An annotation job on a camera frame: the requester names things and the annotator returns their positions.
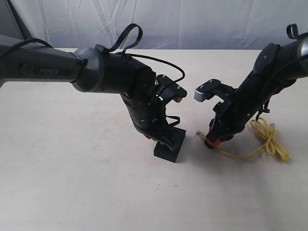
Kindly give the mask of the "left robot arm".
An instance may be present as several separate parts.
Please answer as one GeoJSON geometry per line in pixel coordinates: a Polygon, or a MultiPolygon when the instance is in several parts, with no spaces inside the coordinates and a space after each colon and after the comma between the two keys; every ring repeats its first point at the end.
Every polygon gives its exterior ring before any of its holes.
{"type": "Polygon", "coordinates": [[[158,96],[156,73],[130,56],[96,48],[65,52],[40,39],[1,36],[0,81],[69,82],[80,92],[119,94],[138,132],[172,151],[180,147],[158,96]]]}

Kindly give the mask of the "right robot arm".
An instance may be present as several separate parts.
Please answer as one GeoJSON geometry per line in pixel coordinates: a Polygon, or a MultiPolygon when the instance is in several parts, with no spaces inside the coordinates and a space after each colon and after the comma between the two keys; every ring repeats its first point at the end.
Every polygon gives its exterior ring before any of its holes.
{"type": "Polygon", "coordinates": [[[224,102],[214,107],[215,117],[209,124],[205,144],[213,149],[243,131],[252,116],[268,113],[271,97],[308,75],[308,39],[303,38],[280,46],[270,43],[257,57],[254,67],[241,85],[233,89],[219,84],[218,90],[229,90],[224,102]]]}

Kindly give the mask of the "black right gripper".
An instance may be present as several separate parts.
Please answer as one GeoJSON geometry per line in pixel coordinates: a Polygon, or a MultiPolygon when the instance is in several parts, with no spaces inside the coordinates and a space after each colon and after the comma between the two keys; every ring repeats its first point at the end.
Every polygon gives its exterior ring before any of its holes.
{"type": "Polygon", "coordinates": [[[259,119],[264,112],[264,100],[260,97],[261,89],[262,85],[257,83],[243,83],[235,89],[228,100],[215,105],[213,110],[216,115],[210,123],[208,139],[204,141],[209,149],[242,132],[254,115],[259,119]]]}

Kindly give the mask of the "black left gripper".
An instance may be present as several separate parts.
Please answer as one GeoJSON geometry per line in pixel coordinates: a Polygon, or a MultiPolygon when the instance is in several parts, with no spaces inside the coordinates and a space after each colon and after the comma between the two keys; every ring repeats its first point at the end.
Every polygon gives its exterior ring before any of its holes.
{"type": "Polygon", "coordinates": [[[166,104],[156,97],[156,75],[138,75],[121,98],[135,129],[147,139],[158,141],[180,123],[178,116],[166,115],[166,104]]]}

